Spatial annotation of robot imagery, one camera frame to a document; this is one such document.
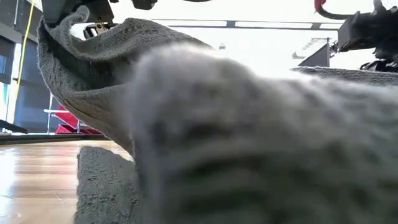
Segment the gray towel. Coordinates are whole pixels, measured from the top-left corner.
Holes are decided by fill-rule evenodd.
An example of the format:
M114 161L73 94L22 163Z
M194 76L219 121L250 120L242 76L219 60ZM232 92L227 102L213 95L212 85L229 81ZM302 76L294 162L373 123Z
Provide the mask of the gray towel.
M186 45L142 57L123 102L143 223L398 222L398 86L280 72Z
M127 19L90 40L71 35L72 25L85 22L88 8L81 6L54 29L42 19L38 28L39 67L56 99L92 128L121 145L130 154L130 136L114 120L111 102L128 87L129 76L141 53L170 42L205 45L193 37L142 19Z

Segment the terry cloth texture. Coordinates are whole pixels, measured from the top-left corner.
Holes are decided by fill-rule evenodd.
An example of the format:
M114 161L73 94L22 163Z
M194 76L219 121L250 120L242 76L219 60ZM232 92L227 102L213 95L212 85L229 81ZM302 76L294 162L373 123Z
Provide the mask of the terry cloth texture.
M98 147L78 155L76 224L138 224L139 191L134 163Z
M372 72L323 67L299 67L293 68L293 71L323 78L335 78L372 85L398 85L398 73L392 72Z
M39 67L48 88L67 110L133 155L132 139L115 122L111 102L126 91L134 63L141 53L157 45L205 44L142 19L126 19L86 41L72 36L72 25L85 22L88 16L88 8L81 6L53 29L41 20L37 32Z

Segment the blurry foreground cloth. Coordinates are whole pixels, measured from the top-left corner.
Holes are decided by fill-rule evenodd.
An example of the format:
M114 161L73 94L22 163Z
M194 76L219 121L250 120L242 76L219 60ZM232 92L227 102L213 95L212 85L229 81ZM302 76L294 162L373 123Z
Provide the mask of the blurry foreground cloth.
M111 107L126 90L134 63L156 45L204 43L142 19L127 19L86 41L72 36L71 27L85 22L88 16L88 8L81 6L53 29L42 19L38 28L39 66L48 88L67 110L133 155L132 139L116 122Z

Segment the black robotic arm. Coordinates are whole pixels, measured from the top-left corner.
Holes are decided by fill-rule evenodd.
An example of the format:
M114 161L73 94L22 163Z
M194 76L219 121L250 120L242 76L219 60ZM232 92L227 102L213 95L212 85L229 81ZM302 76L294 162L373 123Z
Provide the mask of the black robotic arm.
M342 14L334 14L328 12L326 9L323 8L323 5L326 3L326 0L315 0L315 10L319 15L328 18L328 19L336 19L336 20L345 20L349 18L351 15L342 15Z
M109 0L111 4L119 0ZM151 10L157 0L131 0L136 9ZM210 0L184 0L190 2L206 2ZM90 10L90 17L87 22L109 22L114 18L108 0L42 0L44 19L50 27L57 26L63 18L76 11L81 5Z

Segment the red object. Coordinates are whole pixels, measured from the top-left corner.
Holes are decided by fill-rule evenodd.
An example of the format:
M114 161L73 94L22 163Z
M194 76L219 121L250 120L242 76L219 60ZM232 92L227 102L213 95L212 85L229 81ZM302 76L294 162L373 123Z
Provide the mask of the red object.
M326 0L315 0L315 9L321 9L324 3L326 3Z
M63 106L60 106L59 110L67 110ZM63 122L67 123L69 126L77 129L77 118L71 113L55 113L56 117L62 120Z
M55 116L62 120L65 124L60 124L55 134L77 133L78 119L71 113L55 113ZM101 134L99 131L90 127L80 127L82 134Z

